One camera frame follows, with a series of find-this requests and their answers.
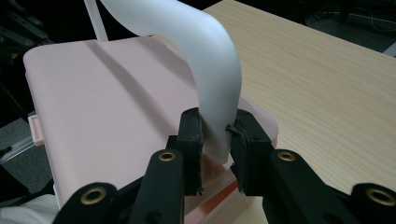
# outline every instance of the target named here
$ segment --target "wooden table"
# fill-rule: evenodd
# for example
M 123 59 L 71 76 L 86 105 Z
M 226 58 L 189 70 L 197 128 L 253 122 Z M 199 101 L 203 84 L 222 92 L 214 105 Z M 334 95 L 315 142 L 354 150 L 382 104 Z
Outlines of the wooden table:
M 279 148 L 345 193 L 365 182 L 396 190 L 394 58 L 232 0 L 205 11 L 237 47 L 243 95 L 276 118 Z M 233 223 L 266 223 L 261 200 Z

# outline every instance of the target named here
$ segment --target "black plastic part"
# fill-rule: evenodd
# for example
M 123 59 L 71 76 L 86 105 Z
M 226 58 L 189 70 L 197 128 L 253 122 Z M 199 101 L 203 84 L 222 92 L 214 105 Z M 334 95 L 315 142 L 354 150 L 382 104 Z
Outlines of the black plastic part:
M 14 10 L 18 12 L 18 14 L 22 15 L 26 20 L 30 23 L 34 24 L 37 27 L 42 28 L 43 22 L 40 21 L 38 18 L 32 16 L 24 7 L 19 5 L 15 0 L 8 0 L 8 3 L 13 6 Z
M 396 193 L 388 188 L 372 183 L 355 185 L 348 202 L 362 224 L 396 223 Z
M 53 224 L 116 223 L 119 216 L 117 189 L 107 183 L 92 183 L 76 191 Z
M 137 193 L 143 182 L 143 176 L 136 179 L 134 182 L 119 189 L 117 192 L 117 206 L 120 208 L 120 215 L 117 223 L 127 223 L 132 214 L 134 202 L 136 201 Z
M 177 149 L 177 135 L 169 135 L 166 148 Z
M 300 155 L 278 149 L 268 159 L 266 169 L 281 199 L 276 203 L 284 204 L 290 223 L 359 223 Z
M 50 44 L 55 44 L 55 42 L 53 42 L 52 40 L 46 39 L 44 41 L 37 43 L 38 46 L 50 45 Z
M 14 32 L 27 36 L 35 42 L 40 42 L 49 38 L 45 32 L 13 11 L 4 12 L 4 19 L 8 27 L 12 27 Z
M 233 133 L 231 167 L 238 180 L 238 188 L 247 196 L 262 196 L 267 184 L 264 172 L 264 160 L 274 150 L 271 139 L 254 116 L 238 109 L 234 126 L 226 128 Z
M 176 224 L 183 218 L 183 155 L 160 150 L 151 156 L 128 223 Z
M 28 50 L 35 46 L 35 42 L 33 40 L 19 35 L 15 32 L 12 32 L 3 26 L 0 26 L 0 35 L 3 36 L 10 43 L 15 44 L 25 50 Z
M 181 114 L 177 135 L 177 150 L 184 157 L 185 195 L 202 194 L 201 154 L 204 144 L 202 122 L 198 108 L 192 108 Z

